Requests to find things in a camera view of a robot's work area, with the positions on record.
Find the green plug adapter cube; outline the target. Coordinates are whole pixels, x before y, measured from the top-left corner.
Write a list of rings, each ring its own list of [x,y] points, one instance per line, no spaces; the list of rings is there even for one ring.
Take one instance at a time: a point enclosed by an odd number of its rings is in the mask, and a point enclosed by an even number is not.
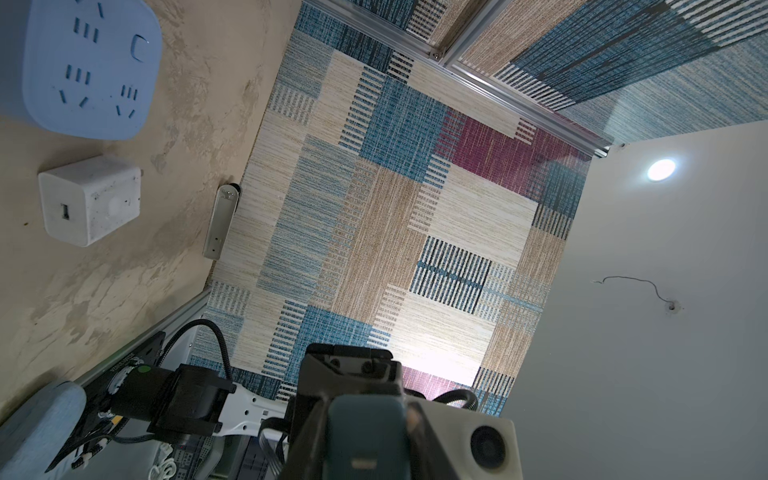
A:
[[[343,395],[326,426],[325,479],[409,479],[410,445],[400,398]]]

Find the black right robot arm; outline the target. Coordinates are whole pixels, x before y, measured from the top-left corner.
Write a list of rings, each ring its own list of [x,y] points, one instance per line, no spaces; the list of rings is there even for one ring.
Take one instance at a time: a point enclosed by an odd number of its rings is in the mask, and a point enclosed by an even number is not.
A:
[[[222,355],[224,372],[182,364],[168,370],[143,364],[113,394],[112,413],[148,422],[151,439],[183,444],[193,436],[281,431],[288,456],[277,456],[280,479],[456,479],[447,436],[427,410],[451,418],[476,416],[477,397],[466,389],[432,400],[403,384],[403,367],[383,349],[312,343],[300,364],[296,396],[284,418],[256,420],[265,398],[237,384],[223,333],[208,319],[193,320],[168,341],[207,327]]]

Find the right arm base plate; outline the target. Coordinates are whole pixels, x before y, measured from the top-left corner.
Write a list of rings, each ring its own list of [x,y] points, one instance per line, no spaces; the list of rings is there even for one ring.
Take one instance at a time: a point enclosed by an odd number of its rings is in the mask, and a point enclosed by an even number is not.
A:
[[[67,473],[71,464],[83,453],[100,450],[98,440],[86,442],[86,438],[110,433],[115,426],[115,415],[110,412],[112,393],[127,371],[142,364],[154,364],[163,348],[166,334],[162,331],[150,334],[143,340],[135,340],[113,354],[78,383],[86,393],[86,405],[74,430],[62,449],[54,457],[46,474],[54,471]]]

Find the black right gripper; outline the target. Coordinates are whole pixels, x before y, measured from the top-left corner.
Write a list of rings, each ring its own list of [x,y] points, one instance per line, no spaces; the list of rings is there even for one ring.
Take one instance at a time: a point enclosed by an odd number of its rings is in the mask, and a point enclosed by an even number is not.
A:
[[[423,395],[385,349],[312,343],[300,364],[281,479],[429,479]]]

